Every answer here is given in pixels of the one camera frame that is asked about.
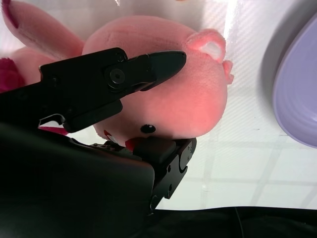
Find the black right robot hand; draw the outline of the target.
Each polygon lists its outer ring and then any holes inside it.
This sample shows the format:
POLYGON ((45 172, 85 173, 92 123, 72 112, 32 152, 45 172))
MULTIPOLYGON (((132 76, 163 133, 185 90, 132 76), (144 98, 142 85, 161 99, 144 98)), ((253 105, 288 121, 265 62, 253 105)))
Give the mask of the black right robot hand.
POLYGON ((121 99, 176 75, 186 54, 129 59, 112 48, 40 67, 41 81, 0 96, 0 235, 133 238, 187 172, 197 141, 149 137, 132 153, 40 130, 74 133, 122 110, 121 99))

